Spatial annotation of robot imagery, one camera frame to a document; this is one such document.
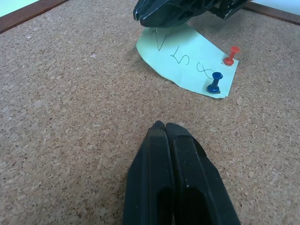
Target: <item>red push pin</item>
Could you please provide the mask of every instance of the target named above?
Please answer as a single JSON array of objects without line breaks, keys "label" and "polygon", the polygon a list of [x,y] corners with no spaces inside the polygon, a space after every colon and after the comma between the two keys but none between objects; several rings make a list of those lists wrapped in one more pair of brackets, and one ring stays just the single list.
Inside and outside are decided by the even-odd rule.
[{"label": "red push pin", "polygon": [[234,64],[233,61],[234,55],[240,52],[240,48],[238,46],[232,46],[230,50],[231,50],[230,55],[227,58],[223,59],[223,62],[227,66],[232,66]]}]

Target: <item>cork board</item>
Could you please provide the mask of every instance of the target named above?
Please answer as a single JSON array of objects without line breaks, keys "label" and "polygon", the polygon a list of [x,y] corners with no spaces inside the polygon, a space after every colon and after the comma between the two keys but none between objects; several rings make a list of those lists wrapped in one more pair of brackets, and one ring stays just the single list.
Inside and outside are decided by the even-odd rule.
[{"label": "cork board", "polygon": [[161,120],[201,143],[242,224],[299,224],[299,26],[246,10],[190,21],[241,49],[215,100],[146,65],[134,5],[72,0],[0,35],[0,223],[120,224],[128,168]]}]

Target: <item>blue push pin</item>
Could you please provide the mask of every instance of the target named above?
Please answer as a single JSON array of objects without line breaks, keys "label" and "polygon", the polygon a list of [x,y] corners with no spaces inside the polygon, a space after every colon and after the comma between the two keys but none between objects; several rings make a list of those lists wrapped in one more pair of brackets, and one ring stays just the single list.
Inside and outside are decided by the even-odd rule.
[{"label": "blue push pin", "polygon": [[206,90],[211,94],[219,94],[220,88],[218,87],[219,80],[223,78],[223,75],[220,72],[214,72],[212,74],[212,77],[214,78],[212,84],[208,85]]}]

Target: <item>wooden border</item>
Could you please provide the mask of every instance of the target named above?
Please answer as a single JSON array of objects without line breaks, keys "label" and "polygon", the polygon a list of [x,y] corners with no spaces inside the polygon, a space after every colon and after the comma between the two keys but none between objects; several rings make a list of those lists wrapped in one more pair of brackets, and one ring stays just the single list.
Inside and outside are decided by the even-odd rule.
[{"label": "wooden border", "polygon": [[0,34],[41,15],[68,0],[39,0],[10,14],[0,17]]},{"label": "wooden border", "polygon": [[289,22],[289,23],[300,25],[300,15],[288,13],[285,11],[281,11],[281,10],[271,8],[268,6],[263,6],[263,5],[253,3],[253,2],[247,2],[246,5],[244,6],[244,9],[255,12],[255,13],[267,15],[267,16],[270,16],[270,17],[273,17],[273,18],[276,18],[279,20]]}]

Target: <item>green sticky note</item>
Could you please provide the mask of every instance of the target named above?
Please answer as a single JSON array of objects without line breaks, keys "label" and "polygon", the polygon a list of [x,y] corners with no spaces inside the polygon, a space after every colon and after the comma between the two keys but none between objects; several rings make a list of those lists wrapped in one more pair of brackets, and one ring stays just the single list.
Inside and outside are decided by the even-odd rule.
[{"label": "green sticky note", "polygon": [[[226,66],[227,55],[197,31],[184,24],[173,28],[145,28],[136,48],[158,74],[187,90],[225,98],[233,82],[238,61]],[[219,94],[211,94],[206,87],[213,81],[212,73],[220,72]]]}]

